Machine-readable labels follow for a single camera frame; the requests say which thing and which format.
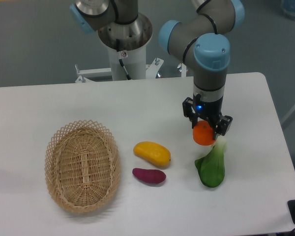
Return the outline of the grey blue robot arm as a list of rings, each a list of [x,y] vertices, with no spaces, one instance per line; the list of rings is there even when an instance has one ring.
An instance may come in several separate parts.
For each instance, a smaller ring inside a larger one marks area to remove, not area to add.
[[[227,133],[232,117],[221,112],[230,43],[225,33],[238,27],[245,10],[239,0],[195,0],[197,17],[187,24],[166,22],[159,31],[160,47],[194,73],[193,96],[183,101],[194,141],[207,145]],[[70,11],[85,33],[96,32],[109,52],[112,78],[145,79],[150,20],[136,0],[76,0]]]

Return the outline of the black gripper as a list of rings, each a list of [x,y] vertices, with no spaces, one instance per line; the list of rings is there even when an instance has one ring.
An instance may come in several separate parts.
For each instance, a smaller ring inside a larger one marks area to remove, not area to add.
[[[233,118],[223,116],[221,113],[223,96],[216,101],[206,102],[202,100],[199,93],[193,94],[193,99],[187,97],[183,103],[183,114],[192,124],[192,129],[198,123],[198,118],[205,120],[210,126],[213,126],[213,139],[219,136],[225,136],[228,132]]]

